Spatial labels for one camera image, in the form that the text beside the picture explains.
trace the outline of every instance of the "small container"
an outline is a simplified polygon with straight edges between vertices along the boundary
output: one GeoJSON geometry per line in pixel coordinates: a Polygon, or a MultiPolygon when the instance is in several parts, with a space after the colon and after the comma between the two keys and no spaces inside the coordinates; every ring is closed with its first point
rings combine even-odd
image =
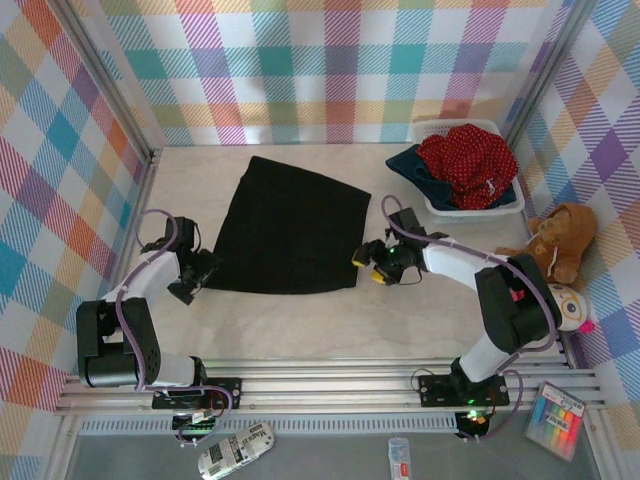
{"type": "Polygon", "coordinates": [[[571,461],[587,404],[543,382],[533,404],[525,437],[564,460],[571,461]]]}
{"type": "Polygon", "coordinates": [[[389,440],[389,464],[391,466],[391,480],[411,480],[409,440],[406,438],[389,440]]]}
{"type": "MultiPolygon", "coordinates": [[[[411,141],[413,143],[420,144],[422,141],[430,137],[431,135],[447,136],[449,129],[452,127],[459,127],[470,123],[487,132],[500,135],[498,126],[491,120],[463,118],[463,119],[446,119],[446,120],[425,120],[422,122],[414,122],[411,124],[411,141]]],[[[524,195],[522,194],[522,188],[520,188],[520,182],[517,177],[511,182],[513,190],[516,194],[516,201],[508,203],[506,205],[500,205],[496,208],[486,210],[438,210],[436,209],[428,198],[425,197],[425,203],[427,210],[432,214],[431,220],[435,223],[461,223],[461,222],[482,222],[490,220],[498,220],[503,215],[509,213],[520,213],[524,209],[524,195]]]]}

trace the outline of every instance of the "metal rail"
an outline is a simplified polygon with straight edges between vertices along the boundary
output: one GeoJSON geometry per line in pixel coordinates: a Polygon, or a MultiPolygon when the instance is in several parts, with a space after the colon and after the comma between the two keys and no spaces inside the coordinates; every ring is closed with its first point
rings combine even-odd
{"type": "MultiPolygon", "coordinates": [[[[451,360],[324,360],[324,361],[221,361],[208,366],[210,377],[241,377],[244,414],[357,414],[451,412],[456,407],[424,409],[410,385],[413,371],[424,367],[447,373],[451,360]]],[[[591,370],[572,370],[558,357],[528,357],[515,364],[524,378],[523,405],[530,409],[540,383],[548,380],[590,408],[603,408],[604,397],[591,370]]],[[[511,399],[518,394],[517,380],[507,377],[511,399]]],[[[151,393],[131,387],[85,388],[70,377],[58,405],[60,415],[158,414],[151,410],[151,393]]],[[[509,410],[511,407],[499,407],[509,410]]]]}

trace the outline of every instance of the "red fabric with white dots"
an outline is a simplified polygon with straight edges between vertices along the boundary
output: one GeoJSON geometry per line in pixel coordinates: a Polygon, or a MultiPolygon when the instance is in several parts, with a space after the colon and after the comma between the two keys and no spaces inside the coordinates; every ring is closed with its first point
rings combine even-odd
{"type": "Polygon", "coordinates": [[[427,137],[417,152],[436,180],[452,185],[451,200],[462,210],[484,210],[518,173],[502,137],[471,124],[451,128],[446,138],[427,137]]]}

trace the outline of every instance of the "laundry basket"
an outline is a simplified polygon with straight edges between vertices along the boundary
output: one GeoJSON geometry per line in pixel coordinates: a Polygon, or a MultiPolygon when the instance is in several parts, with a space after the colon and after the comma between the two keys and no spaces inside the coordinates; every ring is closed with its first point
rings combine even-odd
{"type": "MultiPolygon", "coordinates": [[[[422,143],[422,141],[431,135],[446,136],[449,133],[451,127],[458,127],[466,124],[475,125],[478,128],[486,130],[487,132],[500,135],[500,130],[495,123],[491,120],[464,118],[464,119],[450,119],[450,120],[425,120],[422,122],[415,122],[411,124],[411,141],[413,143],[422,143]]],[[[497,220],[499,217],[508,213],[518,213],[524,208],[524,195],[520,188],[520,183],[517,178],[513,179],[513,190],[516,194],[515,202],[508,203],[506,205],[500,205],[496,208],[487,210],[438,210],[434,208],[428,198],[425,197],[425,203],[427,209],[433,215],[432,220],[436,223],[450,223],[450,222],[479,222],[497,220]]]]}

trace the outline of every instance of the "white table surface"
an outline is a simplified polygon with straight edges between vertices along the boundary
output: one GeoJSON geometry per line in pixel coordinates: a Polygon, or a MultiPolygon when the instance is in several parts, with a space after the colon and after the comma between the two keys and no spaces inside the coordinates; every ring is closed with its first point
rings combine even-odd
{"type": "MultiPolygon", "coordinates": [[[[167,148],[148,208],[195,220],[212,250],[231,198],[252,155],[296,165],[372,194],[363,240],[384,235],[380,200],[397,195],[415,209],[427,232],[448,233],[477,249],[517,247],[525,241],[522,217],[434,225],[422,194],[384,161],[406,145],[300,145],[167,148]]],[[[143,242],[164,232],[164,218],[149,216],[143,242]]],[[[405,281],[412,279],[407,273],[405,281]]],[[[448,278],[425,275],[421,284],[384,287],[361,271],[357,286],[336,292],[280,296],[202,290],[191,306],[170,294],[152,311],[163,351],[201,358],[455,357],[483,332],[475,292],[448,278]]],[[[553,346],[542,355],[556,355],[553,346]]]]}

